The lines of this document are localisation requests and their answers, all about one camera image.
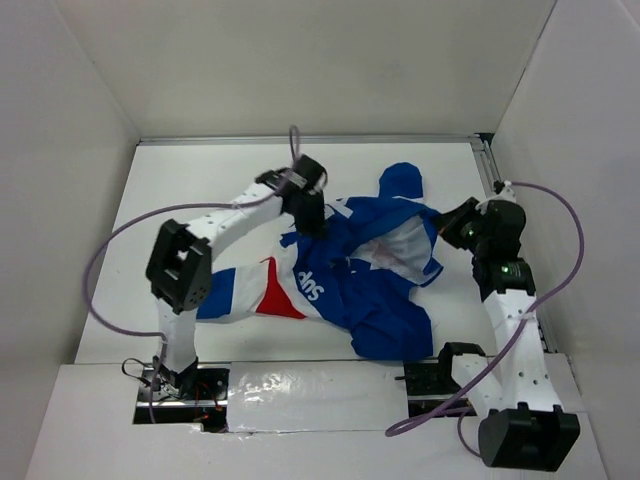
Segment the blue white red jacket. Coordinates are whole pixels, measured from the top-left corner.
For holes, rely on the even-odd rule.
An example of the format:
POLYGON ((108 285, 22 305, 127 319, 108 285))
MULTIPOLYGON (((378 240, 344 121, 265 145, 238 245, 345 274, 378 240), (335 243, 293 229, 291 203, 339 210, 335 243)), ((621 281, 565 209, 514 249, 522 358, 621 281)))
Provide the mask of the blue white red jacket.
POLYGON ((322 320, 348 331, 360 357, 427 358, 433 353, 431 319, 410 295, 443 271, 434 257, 437 214, 424 203, 420 170, 395 163, 380 176, 377 196, 326 204, 325 237, 289 228, 266 259, 213 273, 196 318, 322 320))

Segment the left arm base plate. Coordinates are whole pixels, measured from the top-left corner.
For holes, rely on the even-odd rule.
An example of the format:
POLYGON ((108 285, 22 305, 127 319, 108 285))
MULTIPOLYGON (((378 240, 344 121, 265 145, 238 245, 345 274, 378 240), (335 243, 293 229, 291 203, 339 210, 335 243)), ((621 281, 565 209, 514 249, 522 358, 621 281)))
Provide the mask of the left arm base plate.
POLYGON ((150 390, 152 368, 145 365, 133 374, 138 381, 133 423, 152 424, 149 399, 156 424, 195 424, 204 432, 223 433, 227 426, 227 403, 230 367, 199 365, 194 385, 179 393, 164 381, 150 390))

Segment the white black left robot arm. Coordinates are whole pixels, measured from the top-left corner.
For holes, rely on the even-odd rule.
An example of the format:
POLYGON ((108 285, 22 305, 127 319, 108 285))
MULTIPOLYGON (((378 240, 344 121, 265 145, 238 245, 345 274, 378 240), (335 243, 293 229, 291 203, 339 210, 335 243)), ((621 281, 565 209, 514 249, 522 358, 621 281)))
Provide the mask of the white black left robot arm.
POLYGON ((326 169, 303 155, 290 168, 269 170, 238 197, 187 223, 164 222, 146 267, 156 298, 159 350, 153 359, 163 389, 176 399, 197 387, 197 309, 212 289, 213 261, 229 246, 283 214, 303 234, 325 231, 326 169))

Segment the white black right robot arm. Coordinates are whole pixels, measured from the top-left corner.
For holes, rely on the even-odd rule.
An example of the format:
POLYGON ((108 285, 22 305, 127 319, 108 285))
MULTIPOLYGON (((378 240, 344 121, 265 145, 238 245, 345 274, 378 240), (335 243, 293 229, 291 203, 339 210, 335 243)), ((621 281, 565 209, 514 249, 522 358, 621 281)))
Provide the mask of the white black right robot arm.
POLYGON ((510 200, 469 198, 434 224, 446 243, 471 254, 498 349, 487 359, 476 344, 446 344, 438 384, 465 392, 480 419, 479 455, 486 466, 555 472, 581 427, 564 410, 545 362, 533 274, 519 255, 524 209, 510 200))

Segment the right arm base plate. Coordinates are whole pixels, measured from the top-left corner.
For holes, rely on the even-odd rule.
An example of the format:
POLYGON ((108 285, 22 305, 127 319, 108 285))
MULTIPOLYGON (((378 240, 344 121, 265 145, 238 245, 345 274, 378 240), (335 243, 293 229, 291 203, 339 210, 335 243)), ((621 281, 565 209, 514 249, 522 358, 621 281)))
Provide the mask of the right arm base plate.
POLYGON ((450 377, 441 373, 436 359, 405 363, 404 372, 395 380, 406 387, 409 417, 434 410, 460 389, 450 377))

